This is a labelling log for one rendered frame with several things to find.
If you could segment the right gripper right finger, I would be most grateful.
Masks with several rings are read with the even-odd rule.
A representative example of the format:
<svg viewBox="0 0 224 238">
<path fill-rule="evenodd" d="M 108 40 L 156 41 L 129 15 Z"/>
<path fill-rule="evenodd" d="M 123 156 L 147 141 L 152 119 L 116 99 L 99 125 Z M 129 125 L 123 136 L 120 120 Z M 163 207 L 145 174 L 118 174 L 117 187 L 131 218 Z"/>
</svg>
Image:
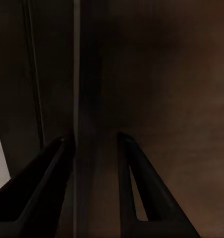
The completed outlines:
<svg viewBox="0 0 224 238">
<path fill-rule="evenodd" d="M 136 140 L 117 133 L 121 238 L 201 238 Z M 129 166 L 148 221 L 136 216 Z"/>
</svg>

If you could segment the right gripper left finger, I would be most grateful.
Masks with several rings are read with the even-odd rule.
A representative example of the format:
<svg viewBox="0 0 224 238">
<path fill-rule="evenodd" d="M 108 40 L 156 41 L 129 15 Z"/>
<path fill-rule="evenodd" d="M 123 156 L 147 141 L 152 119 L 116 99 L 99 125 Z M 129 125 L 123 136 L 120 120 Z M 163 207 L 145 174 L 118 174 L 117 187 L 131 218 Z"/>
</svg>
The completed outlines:
<svg viewBox="0 0 224 238">
<path fill-rule="evenodd" d="M 0 238 L 55 238 L 74 154 L 61 135 L 0 188 Z"/>
</svg>

